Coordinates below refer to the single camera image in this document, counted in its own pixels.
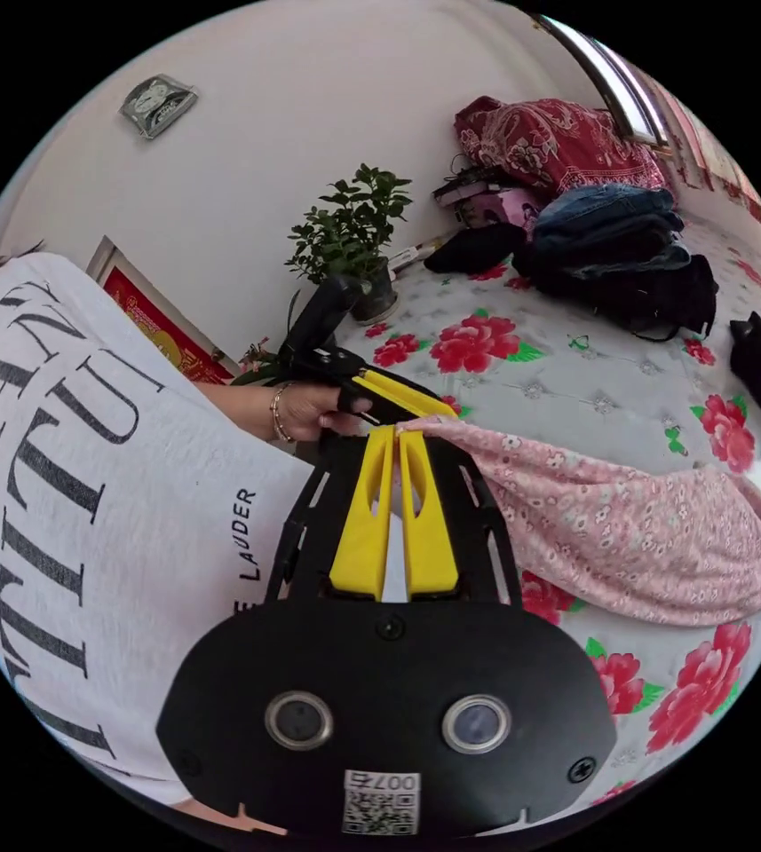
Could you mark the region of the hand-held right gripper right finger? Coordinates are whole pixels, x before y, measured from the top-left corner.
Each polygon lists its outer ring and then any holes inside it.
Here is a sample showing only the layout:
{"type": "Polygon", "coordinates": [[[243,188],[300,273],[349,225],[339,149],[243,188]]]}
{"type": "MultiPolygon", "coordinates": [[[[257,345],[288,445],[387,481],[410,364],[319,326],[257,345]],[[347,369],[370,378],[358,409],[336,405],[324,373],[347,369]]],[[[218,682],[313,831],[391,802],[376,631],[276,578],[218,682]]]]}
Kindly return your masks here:
{"type": "Polygon", "coordinates": [[[424,434],[403,431],[398,450],[408,592],[453,594],[458,570],[424,434]]]}

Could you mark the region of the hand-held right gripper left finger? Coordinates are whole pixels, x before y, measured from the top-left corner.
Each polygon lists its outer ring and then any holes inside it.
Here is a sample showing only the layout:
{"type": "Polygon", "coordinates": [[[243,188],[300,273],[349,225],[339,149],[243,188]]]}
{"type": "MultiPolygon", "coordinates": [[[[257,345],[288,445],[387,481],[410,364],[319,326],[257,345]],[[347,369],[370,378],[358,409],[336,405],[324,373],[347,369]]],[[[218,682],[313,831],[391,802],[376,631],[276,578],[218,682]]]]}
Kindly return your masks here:
{"type": "Polygon", "coordinates": [[[389,542],[395,429],[378,427],[357,440],[361,451],[353,495],[329,572],[343,595],[380,595],[389,542]]]}

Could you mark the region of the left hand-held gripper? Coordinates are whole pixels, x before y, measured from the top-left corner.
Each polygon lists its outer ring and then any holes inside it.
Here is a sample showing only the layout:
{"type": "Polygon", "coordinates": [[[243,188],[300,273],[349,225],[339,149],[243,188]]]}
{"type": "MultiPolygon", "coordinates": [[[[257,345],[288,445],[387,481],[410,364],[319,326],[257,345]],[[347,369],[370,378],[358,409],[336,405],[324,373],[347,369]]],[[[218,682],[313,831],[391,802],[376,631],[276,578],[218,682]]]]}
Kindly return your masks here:
{"type": "Polygon", "coordinates": [[[429,416],[456,418],[455,409],[423,385],[369,365],[352,352],[333,347],[281,350],[284,375],[342,390],[339,407],[352,401],[352,413],[371,427],[392,426],[429,416]]]}

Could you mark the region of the person's left hand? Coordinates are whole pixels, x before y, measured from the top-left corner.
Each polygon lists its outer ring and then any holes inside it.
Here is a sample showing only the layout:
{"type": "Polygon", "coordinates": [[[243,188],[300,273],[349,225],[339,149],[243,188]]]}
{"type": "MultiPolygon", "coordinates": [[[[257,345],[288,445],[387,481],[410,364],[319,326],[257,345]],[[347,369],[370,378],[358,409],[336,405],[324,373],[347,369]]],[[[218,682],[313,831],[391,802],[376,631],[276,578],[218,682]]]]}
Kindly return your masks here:
{"type": "Polygon", "coordinates": [[[270,404],[275,438],[286,443],[314,442],[326,431],[353,435],[360,431],[361,416],[372,403],[365,398],[346,400],[342,390],[317,383],[284,383],[276,388],[270,404]]]}

